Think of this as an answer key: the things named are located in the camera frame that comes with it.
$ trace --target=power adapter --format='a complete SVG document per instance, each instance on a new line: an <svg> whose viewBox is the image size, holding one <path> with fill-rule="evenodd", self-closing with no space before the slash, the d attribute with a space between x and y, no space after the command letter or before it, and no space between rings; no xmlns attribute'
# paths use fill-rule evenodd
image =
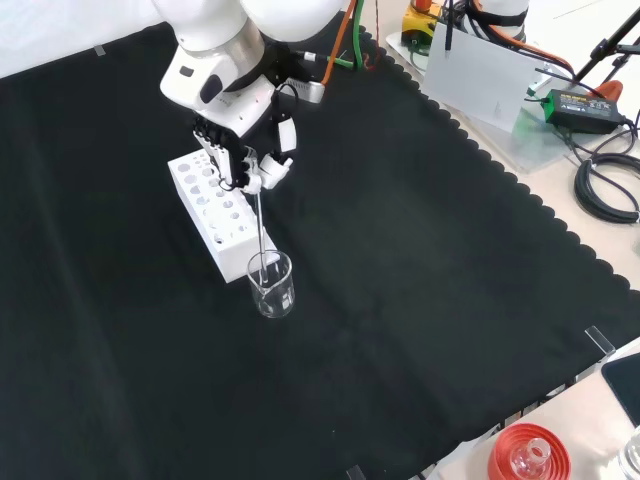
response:
<svg viewBox="0 0 640 480"><path fill-rule="evenodd" d="M542 108L547 123L576 133L611 133L625 120L616 102L566 90L550 90Z"/></svg>

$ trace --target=red bottle cap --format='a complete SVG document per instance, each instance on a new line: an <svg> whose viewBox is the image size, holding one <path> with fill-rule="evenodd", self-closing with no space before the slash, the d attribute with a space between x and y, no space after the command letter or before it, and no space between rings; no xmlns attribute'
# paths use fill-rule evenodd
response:
<svg viewBox="0 0 640 480"><path fill-rule="evenodd" d="M531 423L518 423L500 434L489 457L490 480L518 480L511 469L511 452L534 438L542 438L551 446L551 466L546 480L568 480L571 460L562 442L546 428Z"/></svg>

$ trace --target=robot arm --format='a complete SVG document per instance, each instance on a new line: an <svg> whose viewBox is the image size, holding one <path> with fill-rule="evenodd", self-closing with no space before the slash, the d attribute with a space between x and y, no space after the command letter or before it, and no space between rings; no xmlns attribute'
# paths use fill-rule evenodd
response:
<svg viewBox="0 0 640 480"><path fill-rule="evenodd" d="M291 115L277 108L276 88L286 78L269 72L290 60L281 48L267 52L260 31L280 42L305 40L329 23L343 0L153 2L179 43L162 92L198 115L194 135L229 188L257 193L275 187L293 163L297 139ZM274 105L276 145L258 166L255 150L241 139Z"/></svg>

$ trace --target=black tablecloth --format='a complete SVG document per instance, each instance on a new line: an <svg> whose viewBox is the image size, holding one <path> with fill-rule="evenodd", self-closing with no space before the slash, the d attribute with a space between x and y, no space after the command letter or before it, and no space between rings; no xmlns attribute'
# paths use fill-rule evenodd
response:
<svg viewBox="0 0 640 480"><path fill-rule="evenodd" d="M297 303L261 318L166 167L198 148L174 48L0 81L3 478L404 480L597 360L585 328L640 334L628 283L388 58L296 112L265 203Z"/></svg>

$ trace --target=white table surface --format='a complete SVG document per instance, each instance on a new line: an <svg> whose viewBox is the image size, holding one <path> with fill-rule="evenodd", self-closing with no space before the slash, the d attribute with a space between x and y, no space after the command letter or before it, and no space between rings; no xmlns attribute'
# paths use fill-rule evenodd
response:
<svg viewBox="0 0 640 480"><path fill-rule="evenodd" d="M636 342L626 355L640 352ZM610 468L618 451L633 434L633 424L600 371L561 393L516 423L535 423L556 434L569 452L571 478L615 480ZM440 469L442 480L488 480L489 455L494 435L471 452Z"/></svg>
<svg viewBox="0 0 640 480"><path fill-rule="evenodd" d="M388 54L401 64L416 81L421 81L417 70L393 49L384 45L384 39L387 35L400 30L407 4L408 0L378 0L380 38ZM602 38L611 35L626 20L633 9L637 8L637 5L637 0L531 0L529 10L531 19L530 21L528 19L526 28L527 32L532 31L530 36L538 34L537 43L553 52L562 52L562 55L572 62L574 68L578 70L585 63L585 50L588 58L588 52ZM573 24L572 17L577 19ZM374 0L366 1L362 23L369 32L375 33ZM549 32L546 37L542 37L538 33L544 30L541 27L543 24L544 29ZM598 28L584 28L585 24L598 25ZM640 29L634 30L628 37L629 43L632 43L639 35ZM601 73L600 70L594 72L588 79L602 80L606 75L605 72L609 71L610 61L605 61L603 64L600 66L603 71ZM640 109L640 80L638 80L640 79L640 58L632 58L617 78L625 83L621 102L627 106L626 110L637 112ZM461 112L451 109L449 111L453 118L460 122L461 128L469 132L470 137L480 144L480 148L491 153L493 159L501 162L507 172L516 174L521 183L526 184L533 194L542 198L545 205L553 208L556 216L568 225L570 231L580 237L582 243L593 248L598 258L611 264L616 274L629 280L631 288L640 290L640 256L638 254L640 252L640 226L610 225L591 217L580 208L573 196L576 164L574 160L570 159L571 155L568 152L567 157L561 158L540 171L532 174L517 173L511 166L513 159L505 158L489 139L484 138L473 127L467 117ZM636 148L634 153L640 157L640 148ZM619 172L610 176L640 199L640 182L636 177ZM593 183L594 188L603 198L611 201L613 206L631 209L629 202L612 187L598 179L595 179Z"/></svg>
<svg viewBox="0 0 640 480"><path fill-rule="evenodd" d="M378 3L381 43L388 54L415 80L421 81L418 71L393 49L384 45L383 40L387 35L400 30L408 0L378 0ZM375 32L374 5L374 0L368 0L362 16L363 24L370 32ZM531 0L527 33L541 47L569 60L577 71L586 63L591 49L602 38L610 36L637 6L637 0ZM633 43L638 36L640 27L627 37L627 43ZM585 81L597 86L610 68L611 60L602 62ZM627 116L633 114L635 118L635 113L640 109L640 58L632 58L616 78L625 84L620 100L621 111ZM569 153L540 171L517 174L511 166L514 159L505 158L487 138L483 138L474 129L471 121L463 114L449 110L453 118L460 122L461 128L480 144L480 148L491 153L494 160L503 163L507 172L516 174L521 183L542 198L545 205L553 208L556 217L567 224L568 230L578 234L582 243L593 248L597 257L607 261L616 274L626 277L631 288L640 290L640 226L610 225L591 217L578 206L572 188L576 162ZM640 157L640 148L632 153ZM607 174L640 199L640 182L637 177L610 171ZM614 206L631 208L608 185L603 186L599 182L594 182L594 185ZM636 341L626 353L638 351L640 342ZM572 478L581 480L612 478L607 475L606 466L633 432L631 422L599 372L526 415L521 421L537 423L556 433L571 456ZM488 478L486 467L495 439L496 437L490 438L467 456L442 467L441 478Z"/></svg>

